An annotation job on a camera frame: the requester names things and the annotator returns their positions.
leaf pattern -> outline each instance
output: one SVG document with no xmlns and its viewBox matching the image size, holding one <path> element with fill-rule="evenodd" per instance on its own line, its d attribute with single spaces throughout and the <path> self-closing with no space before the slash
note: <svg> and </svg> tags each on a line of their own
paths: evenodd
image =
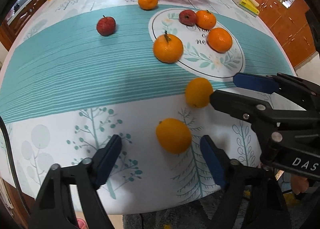
<svg viewBox="0 0 320 229">
<path fill-rule="evenodd" d="M 184 169 L 172 180 L 178 180 L 182 187 L 178 190 L 177 196 L 182 198 L 181 203 L 190 202 L 202 198 L 216 191 L 216 184 L 211 176 L 209 168 L 200 151 L 200 138 L 198 134 L 203 128 L 195 126 L 196 118 L 191 111 L 181 109 L 178 111 L 180 119 L 184 122 L 192 133 L 192 144 L 184 154 L 180 155 L 180 160 L 173 168 L 176 169 L 184 165 Z"/>
<path fill-rule="evenodd" d="M 173 24 L 174 20 L 179 19 L 179 14 L 176 13 L 168 13 L 168 19 L 165 19 L 161 21 L 163 25 L 163 30 L 164 32 L 167 31 L 167 33 L 172 34 L 172 35 L 177 35 L 178 30 L 177 28 L 171 28 L 170 26 Z"/>
<path fill-rule="evenodd" d="M 239 121 L 239 127 L 237 125 L 232 126 L 232 130 L 235 134 L 238 135 L 238 138 L 236 140 L 238 144 L 238 153 L 239 157 L 238 160 L 250 167 L 254 167 L 254 161 L 255 161 L 255 155 L 254 151 L 252 150 L 252 147 L 249 146 L 251 142 L 251 135 L 249 135 L 249 126 L 246 126 L 244 128 L 244 122 L 241 120 Z"/>
<path fill-rule="evenodd" d="M 190 62 L 200 61 L 200 65 L 199 65 L 200 68 L 206 68 L 210 65 L 211 66 L 213 65 L 211 69 L 215 68 L 214 63 L 205 54 L 199 53 L 194 46 L 191 46 L 190 42 L 188 42 L 186 46 L 184 45 L 184 55 L 191 56 L 188 58 L 186 57 L 184 58 Z"/>
<path fill-rule="evenodd" d="M 230 55 L 230 52 L 227 51 L 227 54 L 225 55 L 225 57 L 220 57 L 220 62 L 221 64 L 223 64 L 226 68 L 228 68 L 229 70 L 232 70 L 233 68 L 237 68 L 237 66 L 235 64 L 239 64 L 241 57 L 240 56 L 236 56 L 234 57 L 233 55 Z"/>
</svg>

hand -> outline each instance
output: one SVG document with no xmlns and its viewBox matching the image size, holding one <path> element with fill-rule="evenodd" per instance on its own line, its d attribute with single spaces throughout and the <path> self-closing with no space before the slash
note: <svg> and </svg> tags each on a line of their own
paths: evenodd
<svg viewBox="0 0 320 229">
<path fill-rule="evenodd" d="M 295 193 L 296 195 L 299 195 L 300 193 L 304 193 L 309 187 L 309 182 L 307 178 L 297 176 L 294 174 L 291 175 L 290 182 L 291 182 L 291 189 L 293 193 Z"/>
</svg>

tree pattern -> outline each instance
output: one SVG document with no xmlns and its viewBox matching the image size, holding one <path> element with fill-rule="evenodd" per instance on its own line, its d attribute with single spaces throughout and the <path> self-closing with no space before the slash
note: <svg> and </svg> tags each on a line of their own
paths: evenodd
<svg viewBox="0 0 320 229">
<path fill-rule="evenodd" d="M 238 160 L 246 166 L 254 166 L 254 160 L 256 159 L 252 147 L 249 146 L 251 142 L 251 135 L 249 134 L 249 126 L 246 125 L 244 128 L 244 122 L 239 121 L 239 127 L 237 125 L 232 126 L 233 131 L 238 135 L 237 144 L 238 144 L 238 153 L 240 156 Z"/>
<path fill-rule="evenodd" d="M 53 157 L 49 153 L 42 152 L 50 143 L 49 129 L 44 125 L 35 126 L 31 131 L 31 142 L 38 149 L 37 153 L 28 141 L 22 143 L 21 153 L 30 164 L 27 166 L 27 174 L 40 187 L 46 173 L 54 163 Z"/>
<path fill-rule="evenodd" d="M 10 137 L 11 133 L 12 133 L 12 124 L 6 124 L 5 125 L 8 131 L 8 135 Z M 8 153 L 7 153 L 7 148 L 5 146 L 5 141 L 4 141 L 4 137 L 3 137 L 3 133 L 0 132 L 0 148 L 4 151 L 5 153 L 5 158 L 7 161 L 7 165 L 8 165 L 8 170 L 9 170 L 9 174 L 11 174 L 11 169 L 10 169 L 10 164 L 9 164 L 9 158 L 8 158 Z"/>
<path fill-rule="evenodd" d="M 180 155 L 179 162 L 173 168 L 176 169 L 183 165 L 183 171 L 171 179 L 178 180 L 182 185 L 177 196 L 183 199 L 180 203 L 187 203 L 213 193 L 216 184 L 200 151 L 199 132 L 203 127 L 194 125 L 196 118 L 192 116 L 191 111 L 181 109 L 178 114 L 180 120 L 188 126 L 192 133 L 192 143 L 187 151 Z"/>
<path fill-rule="evenodd" d="M 98 149 L 105 147 L 111 139 L 111 134 L 105 134 L 106 128 L 114 129 L 123 123 L 121 119 L 116 118 L 117 114 L 113 109 L 107 109 L 106 107 L 83 109 L 79 111 L 79 116 L 86 118 L 88 124 L 82 127 L 76 125 L 75 134 L 79 134 L 81 137 L 79 137 L 78 142 L 67 140 L 67 144 L 72 145 L 77 151 L 81 149 L 86 150 L 90 156 L 93 156 Z M 132 144 L 130 134 L 119 133 L 119 136 L 122 138 L 122 142 Z M 76 165 L 82 160 L 83 158 L 74 158 L 71 164 Z M 140 176 L 142 173 L 138 167 L 138 161 L 129 159 L 127 152 L 122 151 L 110 173 L 106 185 L 102 187 L 109 191 L 113 199 L 116 199 L 115 191 L 124 184 L 133 182 L 136 178 L 142 179 Z M 114 175 L 121 176 L 122 181 L 120 184 L 112 184 L 110 178 Z"/>
<path fill-rule="evenodd" d="M 60 10 L 65 11 L 69 5 L 73 5 L 78 2 L 79 2 L 79 0 L 64 0 L 64 2 L 59 5 L 59 7 L 56 9 L 56 11 L 60 11 Z"/>
<path fill-rule="evenodd" d="M 265 100 L 265 101 L 267 101 L 268 103 L 270 103 L 272 109 L 274 109 L 271 95 L 265 94 L 265 93 L 260 93 L 260 92 L 258 92 L 258 94 L 263 97 L 263 100 Z"/>
</svg>

cable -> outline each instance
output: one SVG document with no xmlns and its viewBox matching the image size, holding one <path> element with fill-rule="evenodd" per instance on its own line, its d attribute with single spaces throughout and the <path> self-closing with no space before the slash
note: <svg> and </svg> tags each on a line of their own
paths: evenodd
<svg viewBox="0 0 320 229">
<path fill-rule="evenodd" d="M 14 165 L 14 161 L 13 161 L 13 156 L 12 156 L 12 149 L 11 149 L 11 144 L 10 144 L 10 139 L 9 139 L 9 134 L 7 131 L 7 128 L 4 124 L 4 121 L 2 120 L 1 116 L 0 116 L 0 128 L 3 134 L 3 138 L 4 138 L 4 143 L 5 143 L 5 147 L 7 149 L 7 154 L 8 154 L 8 159 L 9 159 L 9 164 L 10 164 L 10 169 L 11 169 L 11 173 L 12 173 L 12 177 L 13 177 L 13 181 L 14 181 L 14 185 L 16 186 L 16 189 L 18 191 L 18 196 L 21 200 L 21 203 L 25 209 L 25 211 L 27 212 L 27 215 L 30 217 L 30 209 L 27 206 L 27 203 L 22 195 L 22 190 L 20 187 L 20 183 L 19 183 L 19 179 L 17 176 L 17 171 L 16 171 L 16 167 Z"/>
<path fill-rule="evenodd" d="M 142 214 L 139 214 L 141 217 L 141 229 L 144 229 L 144 221 L 143 221 L 143 216 Z"/>
</svg>

teal stripe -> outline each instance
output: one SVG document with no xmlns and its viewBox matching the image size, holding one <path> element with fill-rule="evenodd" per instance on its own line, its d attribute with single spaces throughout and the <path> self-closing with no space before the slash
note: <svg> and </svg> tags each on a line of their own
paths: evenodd
<svg viewBox="0 0 320 229">
<path fill-rule="evenodd" d="M 194 74 L 153 56 L 149 19 L 174 6 L 142 11 L 136 5 L 81 14 L 48 27 L 18 46 L 0 90 L 0 115 L 6 123 L 184 93 Z M 114 17 L 115 34 L 95 30 L 102 15 Z M 216 15 L 238 39 L 245 72 L 291 74 L 272 38 L 241 22 Z M 232 82 L 211 82 L 214 89 Z"/>
</svg>

